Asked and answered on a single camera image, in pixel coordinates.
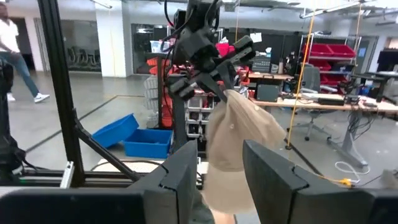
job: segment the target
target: beige cloth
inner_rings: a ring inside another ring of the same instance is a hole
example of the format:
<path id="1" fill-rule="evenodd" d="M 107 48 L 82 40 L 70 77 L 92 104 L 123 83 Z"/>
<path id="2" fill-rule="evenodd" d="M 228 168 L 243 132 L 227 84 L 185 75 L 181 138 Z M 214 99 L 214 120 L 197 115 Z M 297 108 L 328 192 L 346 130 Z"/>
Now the beige cloth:
<path id="1" fill-rule="evenodd" d="M 234 90 L 228 102 L 219 103 L 206 130 L 209 162 L 203 197 L 210 208 L 224 213 L 254 210 L 243 167 L 243 140 L 250 139 L 269 149 L 283 142 L 285 131 L 272 115 Z"/>

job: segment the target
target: white sneaker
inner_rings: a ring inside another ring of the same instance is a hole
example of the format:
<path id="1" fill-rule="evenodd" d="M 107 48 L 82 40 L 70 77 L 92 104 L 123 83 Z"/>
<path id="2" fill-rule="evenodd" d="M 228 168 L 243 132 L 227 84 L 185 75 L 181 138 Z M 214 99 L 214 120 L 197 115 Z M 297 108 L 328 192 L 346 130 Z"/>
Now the white sneaker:
<path id="1" fill-rule="evenodd" d="M 37 96 L 35 97 L 35 103 L 40 103 L 41 101 L 47 99 L 50 97 L 50 95 L 43 95 L 41 93 L 38 93 Z"/>
<path id="2" fill-rule="evenodd" d="M 14 102 L 14 101 L 16 101 L 16 99 L 14 98 L 14 96 L 12 95 L 12 93 L 7 93 L 7 101 L 8 101 L 8 102 Z"/>

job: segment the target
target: person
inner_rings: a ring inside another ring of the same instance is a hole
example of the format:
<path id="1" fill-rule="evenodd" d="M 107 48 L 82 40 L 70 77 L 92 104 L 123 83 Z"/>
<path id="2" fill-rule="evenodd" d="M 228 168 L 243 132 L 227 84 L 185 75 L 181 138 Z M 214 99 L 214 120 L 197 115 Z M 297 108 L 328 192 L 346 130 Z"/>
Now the person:
<path id="1" fill-rule="evenodd" d="M 50 95 L 41 94 L 31 79 L 29 69 L 17 44 L 18 35 L 18 28 L 10 20 L 6 5 L 0 2 L 0 59 L 3 59 L 17 70 L 32 93 L 34 102 L 39 103 L 50 97 Z M 16 100 L 11 92 L 7 94 L 7 99 L 8 101 Z"/>

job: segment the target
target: jeans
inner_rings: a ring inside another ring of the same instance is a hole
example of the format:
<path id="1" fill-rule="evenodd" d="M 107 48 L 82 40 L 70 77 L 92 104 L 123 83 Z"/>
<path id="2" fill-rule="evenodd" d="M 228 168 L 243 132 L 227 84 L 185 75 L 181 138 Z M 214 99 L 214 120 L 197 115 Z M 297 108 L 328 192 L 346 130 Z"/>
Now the jeans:
<path id="1" fill-rule="evenodd" d="M 36 97 L 39 93 L 35 83 L 30 77 L 29 69 L 27 68 L 26 62 L 21 54 L 13 55 L 9 52 L 0 52 L 0 58 L 5 60 L 8 64 L 12 65 L 19 75 L 24 79 L 26 86 L 32 93 L 33 97 Z"/>

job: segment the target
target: blue tray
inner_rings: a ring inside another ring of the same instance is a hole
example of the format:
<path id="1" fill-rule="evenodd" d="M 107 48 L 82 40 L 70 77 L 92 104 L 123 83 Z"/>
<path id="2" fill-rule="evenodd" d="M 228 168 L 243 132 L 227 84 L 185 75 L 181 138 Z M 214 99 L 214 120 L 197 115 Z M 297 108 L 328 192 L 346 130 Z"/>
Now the blue tray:
<path id="1" fill-rule="evenodd" d="M 100 145 L 107 148 L 132 136 L 138 126 L 134 115 L 129 114 L 101 128 L 93 134 L 93 138 Z"/>
<path id="2" fill-rule="evenodd" d="M 126 156 L 165 159 L 168 156 L 172 131 L 137 129 L 123 141 Z"/>

